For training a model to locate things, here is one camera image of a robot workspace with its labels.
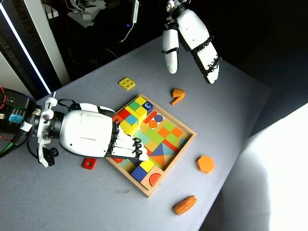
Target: blue block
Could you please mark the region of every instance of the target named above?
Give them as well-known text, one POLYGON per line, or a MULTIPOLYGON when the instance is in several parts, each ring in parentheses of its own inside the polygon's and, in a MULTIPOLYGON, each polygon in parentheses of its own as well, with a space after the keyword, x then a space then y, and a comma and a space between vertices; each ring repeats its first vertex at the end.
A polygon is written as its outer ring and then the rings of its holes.
POLYGON ((136 167, 136 169, 131 173, 133 178, 135 178, 138 182, 142 181, 146 174, 148 173, 140 166, 136 167))
POLYGON ((136 124, 138 123, 138 119, 133 116, 133 115, 129 115, 126 119, 125 119, 130 125, 136 124))
POLYGON ((153 107, 153 104, 151 104, 150 102, 145 102, 143 105, 142 105, 147 111, 148 111, 148 115, 153 111, 154 107, 153 107))

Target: white robotic hand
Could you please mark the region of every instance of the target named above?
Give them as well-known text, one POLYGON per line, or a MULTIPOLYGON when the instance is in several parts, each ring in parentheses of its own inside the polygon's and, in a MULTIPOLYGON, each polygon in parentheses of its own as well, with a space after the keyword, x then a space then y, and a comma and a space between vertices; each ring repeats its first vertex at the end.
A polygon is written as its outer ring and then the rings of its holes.
POLYGON ((90 103, 73 100, 57 101, 49 97, 45 102, 38 122, 38 160, 45 167, 54 164, 54 156, 46 145, 58 138, 60 145, 69 153, 85 157, 116 157, 123 159, 148 160, 147 150, 139 138, 126 135, 119 123, 113 122, 114 110, 90 103), (70 101, 68 107, 62 102, 70 101), (53 112, 51 107, 68 108, 68 114, 53 112))
POLYGON ((181 43, 185 50, 193 55, 204 79, 213 84, 218 79, 221 57, 217 55, 211 42, 213 37, 209 35, 200 18, 187 9, 187 2, 188 0, 169 0, 167 3, 167 12, 171 12, 171 16, 167 18, 166 30, 163 33, 166 65, 169 73, 176 73, 179 47, 177 32, 180 32, 181 43))

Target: gray table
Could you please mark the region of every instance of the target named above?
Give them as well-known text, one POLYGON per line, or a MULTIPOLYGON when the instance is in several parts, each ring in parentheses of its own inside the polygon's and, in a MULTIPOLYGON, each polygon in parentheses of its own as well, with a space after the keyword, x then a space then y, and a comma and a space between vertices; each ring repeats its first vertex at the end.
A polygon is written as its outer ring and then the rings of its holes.
POLYGON ((199 229, 270 91, 227 62, 220 65, 217 83, 208 85, 183 48, 178 73, 170 75, 161 40, 87 74, 56 95, 117 110, 143 93, 198 133, 152 196, 146 198, 104 159, 93 171, 82 168, 84 158, 66 153, 56 140, 53 144, 60 155, 48 169, 21 147, 0 160, 1 230, 199 229), (133 79, 136 87, 121 88, 118 81, 124 77, 133 79), (173 88, 186 91, 186 98, 176 106, 170 105, 173 88), (196 167, 202 155, 215 161, 216 168, 209 175, 196 167), (198 201, 178 217, 172 207, 189 195, 198 201))

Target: blue block with number 3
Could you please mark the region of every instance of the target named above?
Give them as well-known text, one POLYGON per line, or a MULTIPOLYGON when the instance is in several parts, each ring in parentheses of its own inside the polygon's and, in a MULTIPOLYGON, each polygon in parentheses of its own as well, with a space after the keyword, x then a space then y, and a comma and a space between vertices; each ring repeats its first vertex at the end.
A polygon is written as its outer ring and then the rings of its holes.
POLYGON ((148 115, 152 112, 152 110, 154 109, 153 104, 151 104, 150 102, 145 102, 142 105, 147 111, 148 111, 148 115))

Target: white cable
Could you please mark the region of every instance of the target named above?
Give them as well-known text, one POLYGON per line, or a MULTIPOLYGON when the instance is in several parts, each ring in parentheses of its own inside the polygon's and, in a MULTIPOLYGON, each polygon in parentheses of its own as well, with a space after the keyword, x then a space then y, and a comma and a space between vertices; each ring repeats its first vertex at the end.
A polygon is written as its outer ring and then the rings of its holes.
POLYGON ((113 54, 117 58, 117 56, 111 50, 109 50, 109 49, 105 49, 105 50, 109 51, 111 54, 113 54))
MULTIPOLYGON (((66 3, 66 6, 68 7, 66 0, 64 0, 64 1, 65 1, 65 3, 66 3)), ((70 10, 72 10, 72 11, 75 11, 75 10, 76 10, 76 9, 72 9, 72 8, 69 8, 69 7, 68 7, 68 9, 70 9, 70 10)))
POLYGON ((127 35, 125 36, 125 38, 124 39, 122 39, 120 42, 124 42, 125 41, 125 39, 127 38, 127 36, 129 35, 129 33, 131 32, 131 30, 133 29, 133 27, 134 27, 134 23, 133 23, 133 26, 131 27, 131 29, 129 30, 129 32, 127 33, 127 35))
POLYGON ((14 35, 15 35, 17 41, 19 42, 19 45, 21 46, 21 48, 23 49, 23 51, 24 51, 25 55, 27 56, 29 62, 31 63, 33 69, 34 69, 35 72, 37 73, 37 75, 38 75, 40 81, 41 81, 42 84, 44 85, 46 91, 48 92, 48 94, 51 94, 51 91, 49 90, 47 84, 45 83, 45 81, 44 81, 42 75, 40 74, 40 72, 39 72, 37 66, 36 66, 35 63, 33 62, 33 60, 32 60, 32 58, 31 58, 29 52, 27 51, 27 49, 26 49, 24 43, 21 41, 21 39, 20 39, 20 37, 19 37, 19 35, 18 35, 18 33, 17 33, 17 31, 16 31, 16 29, 15 29, 13 23, 11 22, 11 20, 10 20, 8 14, 6 13, 6 11, 5 11, 5 9, 4 9, 2 3, 0 3, 0 10, 1 10, 1 12, 2 12, 4 18, 6 19, 7 23, 9 24, 9 26, 10 26, 12 32, 14 33, 14 35))

